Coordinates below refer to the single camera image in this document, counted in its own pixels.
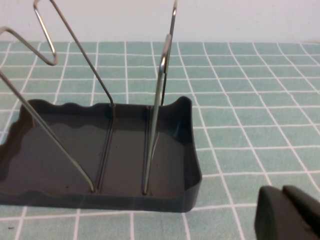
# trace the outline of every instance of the white grout line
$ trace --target white grout line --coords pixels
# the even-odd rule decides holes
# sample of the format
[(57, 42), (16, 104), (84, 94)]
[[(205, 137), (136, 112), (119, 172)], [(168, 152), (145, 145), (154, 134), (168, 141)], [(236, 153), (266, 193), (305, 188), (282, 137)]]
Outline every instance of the white grout line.
[(311, 54), (309, 54), (309, 53), (305, 50), (304, 46), (303, 46), (301, 43), (300, 43), (300, 47), (301, 47), (302, 50), (305, 52), (305, 54), (307, 54), (307, 55), (312, 59), (312, 61), (314, 61), (314, 63), (320, 67), (320, 64), (312, 57)]
[(66, 50), (67, 52), (66, 52), (66, 56), (65, 56), (65, 61), (64, 61), (64, 65), (63, 65), (63, 69), (62, 69), (62, 73), (61, 73), (59, 85), (58, 85), (58, 88), (56, 89), (56, 92), (55, 92), (55, 95), (54, 95), (53, 104), (56, 104), (56, 103), (57, 103), (58, 95), (59, 95), (60, 88), (61, 88), (61, 85), (62, 85), (62, 81), (64, 80), (64, 77), (65, 77), (65, 72), (66, 72), (66, 67), (67, 67), (68, 57), (69, 57), (70, 44), (71, 44), (71, 43), (69, 42), (69, 43), (68, 43), (67, 50)]
[[(199, 107), (200, 105), (199, 105), (199, 103), (198, 103), (197, 97), (196, 97), (196, 95), (195, 95), (195, 93), (194, 93), (194, 91), (193, 91), (191, 82), (190, 82), (190, 80), (189, 80), (189, 76), (188, 76), (187, 70), (186, 70), (186, 68), (185, 68), (183, 58), (182, 58), (182, 56), (181, 56), (180, 47), (179, 47), (179, 43), (178, 43), (178, 42), (177, 42), (177, 48), (178, 48), (178, 53), (179, 53), (180, 60), (181, 60), (182, 66), (183, 66), (184, 74), (185, 74), (185, 76), (186, 76), (186, 78), (187, 78), (187, 80), (188, 80), (189, 88), (190, 88), (191, 93), (192, 93), (192, 95), (193, 95), (193, 97), (194, 97), (194, 101), (195, 101), (196, 105)], [(198, 108), (198, 112), (199, 112), (199, 116), (200, 116), (200, 120), (201, 120), (202, 126), (205, 128), (206, 125), (205, 125), (205, 121), (204, 121), (204, 118), (203, 118), (203, 116), (202, 116), (202, 112), (201, 112), (200, 108)], [(230, 204), (231, 204), (231, 206), (232, 206), (232, 207), (231, 207), (231, 208), (232, 208), (232, 212), (233, 212), (233, 214), (234, 214), (234, 218), (235, 218), (235, 221), (236, 221), (236, 225), (237, 225), (237, 227), (238, 227), (238, 231), (239, 231), (240, 237), (241, 237), (242, 240), (244, 240), (244, 239), (245, 239), (245, 235), (244, 235), (244, 232), (243, 232), (243, 230), (242, 230), (242, 227), (241, 227), (241, 224), (240, 224), (240, 220), (239, 220), (237, 211), (236, 211), (236, 209), (235, 209), (235, 207), (234, 207), (234, 201), (233, 201), (232, 196), (231, 196), (231, 193), (230, 193), (230, 191), (229, 191), (229, 189), (228, 189), (226, 180), (225, 180), (224, 176), (222, 175), (222, 170), (221, 170), (221, 168), (220, 168), (220, 165), (219, 165), (219, 162), (218, 162), (218, 158), (217, 158), (216, 152), (215, 152), (215, 150), (214, 150), (213, 144), (212, 144), (212, 142), (211, 142), (211, 139), (210, 139), (210, 137), (209, 137), (209, 134), (208, 134), (207, 129), (204, 129), (204, 133), (205, 133), (206, 139), (207, 139), (207, 141), (208, 141), (208, 143), (209, 143), (211, 152), (212, 152), (212, 154), (213, 154), (213, 158), (214, 158), (215, 164), (216, 164), (216, 166), (217, 166), (218, 172), (219, 172), (219, 174), (221, 174), (221, 181), (222, 181), (223, 187), (224, 187), (224, 189), (225, 189), (225, 192), (226, 192), (226, 194), (227, 194), (227, 196), (228, 196), (229, 202), (230, 202)]]
[(184, 224), (184, 228), (185, 228), (184, 230), (185, 230), (186, 240), (191, 240), (188, 220), (187, 220), (185, 213), (182, 213), (182, 219), (183, 219), (183, 224)]
[(77, 239), (78, 239), (80, 211), (81, 211), (81, 210), (80, 210), (79, 208), (76, 210), (75, 223), (74, 223), (74, 231), (73, 231), (73, 240), (77, 240)]
[[(205, 47), (205, 43), (204, 43), (204, 42), (202, 43), (202, 46), (203, 46), (204, 53), (207, 54), (207, 50), (206, 50), (206, 47)], [(232, 52), (232, 49), (231, 49), (229, 43), (228, 43), (228, 48), (229, 48), (230, 53), (233, 55), (233, 52)], [(234, 57), (234, 60), (235, 60), (235, 62), (239, 65), (239, 62), (238, 62), (238, 60), (237, 60), (235, 57)], [(243, 125), (242, 125), (239, 117), (238, 117), (238, 114), (237, 114), (237, 112), (236, 112), (236, 110), (235, 110), (235, 108), (234, 108), (234, 106), (233, 106), (233, 104), (232, 104), (232, 102), (231, 102), (228, 94), (226, 93), (223, 85), (221, 84), (221, 82), (220, 82), (220, 80), (219, 80), (219, 77), (218, 77), (218, 75), (217, 75), (214, 67), (213, 67), (212, 65), (211, 65), (211, 67), (212, 67), (212, 70), (213, 70), (214, 74), (217, 76), (218, 83), (219, 83), (222, 91), (224, 92), (224, 95), (225, 95), (225, 97), (226, 97), (229, 105), (231, 106), (231, 109), (232, 109), (232, 112), (233, 112), (233, 114), (234, 114), (234, 116), (235, 116), (235, 118), (236, 118), (236, 121), (238, 122), (238, 124), (239, 124), (239, 126), (240, 126), (240, 128), (241, 128), (241, 131), (242, 131), (242, 133), (243, 133), (243, 135), (244, 135), (247, 143), (249, 144), (249, 146), (250, 146), (250, 148), (251, 148), (251, 151), (252, 151), (252, 153), (253, 153), (253, 155), (254, 155), (257, 163), (259, 164), (262, 172), (265, 173), (264, 176), (265, 176), (265, 178), (266, 178), (266, 181), (268, 182), (269, 185), (272, 186), (272, 183), (271, 183), (271, 181), (270, 181), (270, 178), (269, 178), (269, 176), (266, 174), (265, 167), (264, 167), (263, 164), (261, 163), (260, 158), (259, 158), (258, 154), (256, 153), (256, 151), (255, 151), (255, 149), (254, 149), (254, 146), (252, 145), (251, 140), (250, 140), (250, 138), (248, 137), (248, 135), (247, 135), (247, 133), (246, 133), (246, 131), (245, 131), (245, 129), (244, 129), (244, 127), (243, 127)]]
[(301, 76), (303, 76), (304, 80), (310, 85), (310, 87), (311, 87), (313, 90), (317, 91), (318, 94), (320, 94), (319, 91), (315, 88), (315, 86), (313, 86), (313, 85), (311, 84), (311, 82), (307, 79), (307, 77), (297, 68), (297, 66), (299, 66), (299, 65), (295, 65), (295, 64), (284, 54), (284, 52), (282, 51), (281, 47), (279, 46), (279, 43), (277, 43), (276, 45), (277, 45), (277, 47), (279, 48), (281, 54), (285, 57), (285, 59), (287, 59), (287, 60), (292, 64), (292, 66), (295, 68), (295, 70), (296, 70), (299, 74), (301, 74)]
[[(95, 70), (97, 70), (97, 66), (98, 66), (98, 57), (99, 57), (98, 52), (99, 52), (99, 42), (96, 43), (96, 53), (95, 53), (95, 63), (94, 63)], [(93, 83), (92, 83), (92, 90), (91, 90), (90, 106), (92, 106), (94, 104), (95, 90), (96, 90), (96, 75), (95, 75), (95, 73), (93, 73)]]
[(21, 229), (22, 229), (22, 225), (24, 223), (24, 219), (25, 219), (26, 213), (27, 213), (27, 207), (24, 206), (23, 209), (22, 209), (21, 216), (19, 218), (19, 225), (18, 225), (18, 227), (16, 229), (14, 240), (19, 240), (19, 238), (20, 238), (20, 233), (21, 233)]
[(128, 63), (127, 63), (127, 42), (124, 42), (124, 69), (125, 69), (125, 101), (129, 103), (129, 84), (128, 84)]
[[(268, 68), (268, 70), (272, 73), (272, 75), (275, 77), (275, 79), (278, 81), (278, 83), (283, 87), (283, 89), (286, 90), (286, 87), (281, 83), (281, 81), (277, 78), (277, 76), (275, 75), (275, 73), (270, 69), (270, 67), (267, 65), (267, 63), (263, 60), (263, 58), (259, 55), (256, 46), (254, 43), (252, 43), (254, 50), (256, 51), (256, 53), (258, 54), (258, 56), (260, 57), (260, 59), (266, 64), (266, 67)], [(251, 87), (255, 89), (255, 87), (253, 86), (253, 84), (251, 83), (250, 79), (247, 78), (247, 80), (249, 81), (249, 83), (251, 84)], [(314, 185), (314, 187), (317, 189), (318, 192), (320, 192), (320, 188), (318, 187), (318, 185), (316, 184), (315, 180), (313, 179), (313, 177), (311, 176), (310, 173), (308, 173), (308, 169), (306, 168), (305, 164), (303, 163), (303, 161), (300, 159), (299, 155), (297, 154), (295, 148), (292, 146), (291, 142), (289, 141), (289, 139), (287, 138), (287, 136), (285, 135), (285, 133), (283, 132), (282, 128), (279, 126), (278, 122), (276, 121), (276, 119), (274, 118), (274, 116), (272, 115), (272, 113), (270, 112), (270, 110), (267, 108), (265, 102), (263, 101), (261, 95), (259, 95), (257, 93), (257, 95), (260, 97), (261, 103), (263, 104), (263, 106), (265, 107), (265, 109), (267, 110), (267, 112), (269, 113), (270, 117), (272, 118), (273, 122), (277, 125), (278, 130), (280, 131), (281, 135), (283, 136), (284, 140), (286, 141), (286, 143), (290, 146), (291, 151), (293, 152), (293, 154), (295, 155), (295, 157), (297, 158), (297, 160), (299, 161), (300, 165), (302, 166), (303, 170), (307, 172), (307, 175), (310, 179), (310, 181), (312, 182), (312, 184)], [(292, 100), (295, 102), (295, 104), (299, 107), (299, 109), (301, 110), (302, 113), (304, 113), (304, 111), (302, 110), (302, 108), (300, 107), (300, 105), (296, 102), (296, 100), (294, 99), (294, 97), (291, 95)]]
[[(40, 46), (41, 46), (41, 43), (38, 44), (37, 50), (40, 49)], [(35, 56), (34, 61), (33, 61), (33, 65), (31, 66), (30, 71), (29, 71), (26, 79), (24, 80), (24, 83), (23, 83), (23, 86), (22, 86), (22, 88), (21, 88), (21, 90), (20, 90), (20, 93), (23, 93), (23, 91), (25, 90), (25, 88), (26, 88), (26, 86), (27, 86), (27, 84), (28, 84), (29, 78), (30, 78), (30, 76), (31, 76), (31, 74), (32, 74), (32, 72), (33, 72), (33, 70), (34, 70), (34, 67), (35, 67), (35, 65), (36, 65), (37, 60), (38, 60), (38, 56)], [(3, 132), (6, 132), (6, 131), (8, 130), (8, 128), (10, 127), (10, 121), (11, 121), (11, 119), (12, 119), (12, 117), (13, 117), (13, 114), (14, 114), (15, 109), (16, 109), (16, 107), (17, 107), (17, 105), (18, 105), (19, 102), (20, 102), (19, 99), (17, 99), (17, 100), (15, 101), (15, 103), (14, 103), (14, 105), (13, 105), (11, 111), (10, 111), (10, 115), (9, 115), (9, 117), (8, 117), (8, 120), (6, 121), (6, 124), (5, 124), (5, 126), (4, 126)], [(0, 136), (0, 143), (2, 143), (2, 140), (3, 140), (4, 136), (5, 136), (5, 134), (2, 133), (2, 135)]]
[(130, 212), (130, 240), (135, 240), (135, 216)]

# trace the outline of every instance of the grid pattern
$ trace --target grid pattern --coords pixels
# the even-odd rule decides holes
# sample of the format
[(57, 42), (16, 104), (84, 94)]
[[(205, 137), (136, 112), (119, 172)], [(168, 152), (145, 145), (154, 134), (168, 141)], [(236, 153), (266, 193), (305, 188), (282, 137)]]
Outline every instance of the grid pattern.
[[(50, 57), (47, 43), (32, 43)], [(154, 101), (163, 42), (85, 42), (116, 103)], [(74, 42), (46, 66), (0, 42), (0, 68), (27, 99), (107, 101)], [(295, 185), (320, 200), (320, 44), (174, 42), (165, 104), (193, 102), (203, 174), (186, 214), (0, 206), (3, 239), (255, 239), (260, 186)], [(20, 103), (0, 82), (0, 141)]]

